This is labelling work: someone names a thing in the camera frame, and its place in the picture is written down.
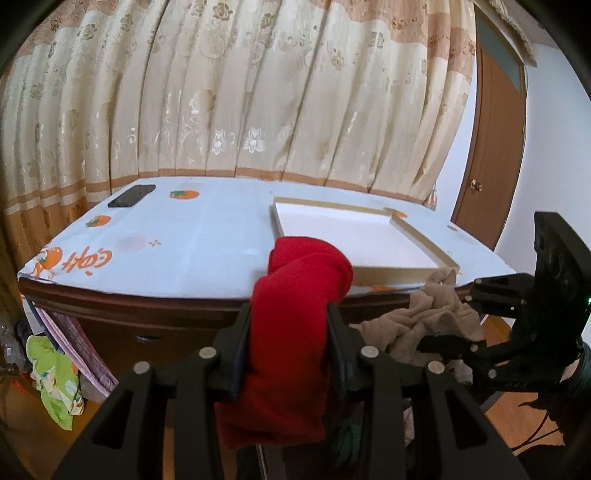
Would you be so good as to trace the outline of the beige underwear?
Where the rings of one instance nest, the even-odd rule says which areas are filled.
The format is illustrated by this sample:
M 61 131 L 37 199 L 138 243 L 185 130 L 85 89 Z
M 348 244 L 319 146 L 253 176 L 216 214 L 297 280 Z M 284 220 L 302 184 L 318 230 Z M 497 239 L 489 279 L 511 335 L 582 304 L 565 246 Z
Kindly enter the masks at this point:
M 470 342 L 484 339 L 479 314 L 460 300 L 455 285 L 455 270 L 438 270 L 424 286 L 411 293 L 407 308 L 351 327 L 360 332 L 366 344 L 389 353 L 394 360 L 423 367 L 441 358 L 419 351 L 419 344 L 426 337 L 454 336 Z

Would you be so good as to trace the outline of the red underwear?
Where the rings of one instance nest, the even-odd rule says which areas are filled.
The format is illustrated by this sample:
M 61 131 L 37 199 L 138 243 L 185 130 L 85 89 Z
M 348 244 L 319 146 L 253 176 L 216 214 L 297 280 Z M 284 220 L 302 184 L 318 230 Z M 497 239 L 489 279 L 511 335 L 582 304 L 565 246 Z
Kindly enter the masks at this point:
M 249 375 L 238 400 L 215 407 L 225 448 L 324 440 L 327 310 L 352 282 L 351 263 L 328 242 L 276 240 L 250 298 Z

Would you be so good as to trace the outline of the green yellow patterned cloth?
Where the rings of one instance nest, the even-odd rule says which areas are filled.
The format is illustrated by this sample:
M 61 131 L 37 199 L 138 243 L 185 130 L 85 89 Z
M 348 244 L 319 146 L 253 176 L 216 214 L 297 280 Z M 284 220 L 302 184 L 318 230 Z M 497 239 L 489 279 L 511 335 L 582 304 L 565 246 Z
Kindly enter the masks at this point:
M 84 412 L 79 372 L 65 354 L 59 353 L 46 336 L 29 336 L 26 355 L 31 378 L 51 419 L 63 430 L 73 429 L 73 419 Z

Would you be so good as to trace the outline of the brown wooden door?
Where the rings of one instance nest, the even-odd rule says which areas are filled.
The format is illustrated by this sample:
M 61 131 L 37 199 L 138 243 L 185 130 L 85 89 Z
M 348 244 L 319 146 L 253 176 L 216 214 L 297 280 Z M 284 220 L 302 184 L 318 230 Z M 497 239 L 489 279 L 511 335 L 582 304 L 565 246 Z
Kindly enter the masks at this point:
M 522 60 L 480 5 L 476 27 L 476 111 L 452 222 L 494 249 L 521 170 L 527 87 Z

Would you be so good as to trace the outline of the white shallow cardboard box lid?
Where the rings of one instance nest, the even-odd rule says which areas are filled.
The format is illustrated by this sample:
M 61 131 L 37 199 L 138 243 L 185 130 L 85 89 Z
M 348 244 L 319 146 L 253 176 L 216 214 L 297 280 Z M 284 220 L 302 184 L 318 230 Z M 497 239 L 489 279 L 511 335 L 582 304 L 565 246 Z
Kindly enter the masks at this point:
M 460 271 L 398 210 L 288 197 L 274 198 L 271 210 L 280 236 L 311 237 L 339 249 L 359 287 L 422 285 L 437 271 Z

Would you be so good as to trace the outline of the white persimmon print tablecloth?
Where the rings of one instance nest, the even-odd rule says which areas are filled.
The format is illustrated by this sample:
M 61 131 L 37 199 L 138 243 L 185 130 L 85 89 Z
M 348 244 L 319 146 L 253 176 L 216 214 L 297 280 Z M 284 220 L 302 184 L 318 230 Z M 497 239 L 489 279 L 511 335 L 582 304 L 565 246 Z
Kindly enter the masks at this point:
M 403 212 L 459 265 L 457 282 L 505 275 L 508 265 L 443 216 L 405 201 L 290 182 L 150 178 L 131 208 L 105 200 L 58 233 L 20 270 L 43 284 L 173 299 L 245 299 L 281 236 L 273 199 L 288 197 Z

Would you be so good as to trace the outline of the black smartphone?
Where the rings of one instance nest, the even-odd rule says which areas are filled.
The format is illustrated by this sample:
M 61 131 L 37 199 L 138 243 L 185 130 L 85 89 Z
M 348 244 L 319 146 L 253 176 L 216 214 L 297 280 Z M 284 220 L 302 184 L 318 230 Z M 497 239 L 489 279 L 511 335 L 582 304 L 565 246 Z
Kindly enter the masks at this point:
M 119 194 L 116 198 L 111 200 L 108 204 L 108 208 L 131 208 L 140 202 L 147 195 L 155 190 L 156 186 L 153 184 L 149 185 L 134 185 L 123 193 Z

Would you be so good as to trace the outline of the beige floral curtain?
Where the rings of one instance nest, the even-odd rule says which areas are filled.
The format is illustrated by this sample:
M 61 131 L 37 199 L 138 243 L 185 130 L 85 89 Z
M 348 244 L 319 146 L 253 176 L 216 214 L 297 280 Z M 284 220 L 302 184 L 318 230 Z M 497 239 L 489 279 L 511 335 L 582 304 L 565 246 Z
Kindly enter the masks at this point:
M 1 77 L 14 259 L 142 177 L 425 203 L 475 54 L 469 1 L 64 1 Z

